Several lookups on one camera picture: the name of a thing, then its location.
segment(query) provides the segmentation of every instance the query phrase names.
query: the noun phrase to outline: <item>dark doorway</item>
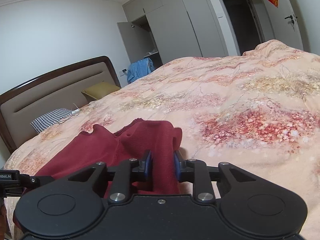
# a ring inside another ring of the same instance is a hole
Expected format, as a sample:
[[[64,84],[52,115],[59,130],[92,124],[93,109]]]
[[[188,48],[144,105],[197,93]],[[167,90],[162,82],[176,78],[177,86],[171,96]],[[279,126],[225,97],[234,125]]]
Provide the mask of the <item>dark doorway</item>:
[[[236,34],[241,55],[262,43],[249,0],[223,0]]]

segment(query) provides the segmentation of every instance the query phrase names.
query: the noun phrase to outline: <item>headboard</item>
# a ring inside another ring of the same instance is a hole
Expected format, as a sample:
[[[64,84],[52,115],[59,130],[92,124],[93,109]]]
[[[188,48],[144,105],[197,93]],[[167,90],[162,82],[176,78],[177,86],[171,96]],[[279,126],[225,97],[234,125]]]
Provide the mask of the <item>headboard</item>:
[[[57,108],[88,104],[81,91],[102,81],[120,87],[106,56],[58,68],[0,95],[0,135],[9,152],[37,135],[31,121]]]

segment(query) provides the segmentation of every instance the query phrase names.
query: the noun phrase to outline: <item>floral bedspread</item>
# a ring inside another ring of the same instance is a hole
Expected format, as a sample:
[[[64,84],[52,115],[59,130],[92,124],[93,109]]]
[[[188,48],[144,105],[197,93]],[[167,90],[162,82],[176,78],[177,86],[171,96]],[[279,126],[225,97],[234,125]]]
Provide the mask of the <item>floral bedspread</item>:
[[[320,236],[320,57],[279,41],[241,57],[185,57],[83,107],[24,143],[6,169],[35,174],[82,130],[111,132],[135,118],[181,127],[181,151],[215,166],[228,161],[299,194],[301,231]],[[8,220],[18,198],[6,199]],[[19,230],[10,223],[15,237]]]

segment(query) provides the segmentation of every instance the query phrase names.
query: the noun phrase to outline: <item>dark wooden headboard frame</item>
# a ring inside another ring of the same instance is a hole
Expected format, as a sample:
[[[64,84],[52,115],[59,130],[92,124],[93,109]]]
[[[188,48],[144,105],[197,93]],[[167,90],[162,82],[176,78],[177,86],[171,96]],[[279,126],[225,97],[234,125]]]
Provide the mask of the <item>dark wooden headboard frame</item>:
[[[58,68],[56,70],[52,70],[46,74],[43,74],[43,75],[38,76],[36,78],[33,78],[27,82],[24,82],[23,84],[15,87],[13,89],[10,89],[9,91],[0,95],[0,106],[3,103],[5,103],[6,101],[10,100],[11,98],[14,98],[15,96],[21,94],[22,92],[27,91],[28,89],[35,87],[43,82],[46,82],[48,80],[51,80],[51,79],[58,77],[58,76],[61,76],[63,74],[69,73],[71,71],[74,71],[74,70],[77,70],[80,68],[84,68],[87,66],[91,66],[91,65],[94,65],[94,64],[97,64],[100,62],[104,62],[107,65],[108,70],[109,70],[111,77],[112,77],[113,81],[115,82],[116,86],[121,87],[119,80],[118,80],[118,77],[116,75],[116,71],[113,68],[113,65],[112,65],[110,59],[107,56],[100,56],[100,57],[87,59],[87,60],[84,60],[84,61],[81,61],[78,63],[74,63],[74,64],[71,64],[71,65],[68,65],[68,66],[65,66],[62,68]],[[9,130],[7,128],[7,125],[5,123],[5,120],[2,116],[1,111],[0,111],[0,135],[1,135],[5,145],[7,146],[9,152],[13,153],[17,149],[17,146],[14,143],[14,141],[9,133]]]

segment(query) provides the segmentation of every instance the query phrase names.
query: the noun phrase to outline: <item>pillow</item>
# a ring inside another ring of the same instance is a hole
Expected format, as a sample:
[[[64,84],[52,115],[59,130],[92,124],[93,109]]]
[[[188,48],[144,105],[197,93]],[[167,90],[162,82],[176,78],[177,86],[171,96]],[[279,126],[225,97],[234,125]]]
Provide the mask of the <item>pillow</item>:
[[[88,87],[87,89],[81,91],[81,93],[85,96],[85,98],[90,103],[91,101],[99,100],[108,94],[116,92],[119,89],[120,87],[117,87],[115,85],[111,85],[107,82],[102,81],[98,84]]]
[[[72,115],[71,110],[59,108],[51,112],[48,112],[44,115],[41,115],[37,119],[34,119],[30,124],[33,127],[33,129],[36,130],[37,134],[39,134],[43,130],[47,129],[49,126],[59,122],[61,119],[69,115]]]

